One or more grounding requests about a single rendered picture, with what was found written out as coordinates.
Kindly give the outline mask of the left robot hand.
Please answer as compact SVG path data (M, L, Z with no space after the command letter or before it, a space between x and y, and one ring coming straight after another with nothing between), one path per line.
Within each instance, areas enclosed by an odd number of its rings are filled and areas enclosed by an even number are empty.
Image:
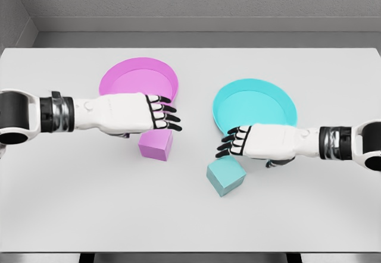
M143 93L104 95L101 100L101 128L108 135L128 137L151 130L182 131L177 110L164 96Z

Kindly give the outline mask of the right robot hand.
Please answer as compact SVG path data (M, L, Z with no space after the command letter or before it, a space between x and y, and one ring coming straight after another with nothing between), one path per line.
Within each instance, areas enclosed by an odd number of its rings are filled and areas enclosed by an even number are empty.
M253 124L230 129L217 148L216 158L228 155L266 160L266 167L286 165L295 159L295 128L278 124Z

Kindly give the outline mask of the pink round plate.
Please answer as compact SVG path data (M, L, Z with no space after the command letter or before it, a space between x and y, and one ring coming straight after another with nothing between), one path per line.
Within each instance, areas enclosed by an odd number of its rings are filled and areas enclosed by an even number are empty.
M179 89L175 71L166 63L148 57L124 60L102 77L99 94L137 93L159 95L173 101Z

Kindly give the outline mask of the cyan round plate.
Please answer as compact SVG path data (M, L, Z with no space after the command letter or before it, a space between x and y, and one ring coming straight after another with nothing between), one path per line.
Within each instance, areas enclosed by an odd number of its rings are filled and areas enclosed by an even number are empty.
M296 126L298 122L291 97L275 84L260 79L239 79L223 86L213 100L212 112L223 134L237 126Z

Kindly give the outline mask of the pink cube block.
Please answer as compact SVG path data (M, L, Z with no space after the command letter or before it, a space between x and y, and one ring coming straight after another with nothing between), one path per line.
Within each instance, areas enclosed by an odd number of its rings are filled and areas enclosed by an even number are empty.
M171 130L151 130L140 136L140 154L146 158L167 161L173 143Z

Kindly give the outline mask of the cyan cube block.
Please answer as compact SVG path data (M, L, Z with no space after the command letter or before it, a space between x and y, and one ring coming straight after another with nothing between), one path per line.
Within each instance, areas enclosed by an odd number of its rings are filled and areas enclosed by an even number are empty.
M232 156L224 156L207 167L207 179L220 197L240 186L246 176L246 171Z

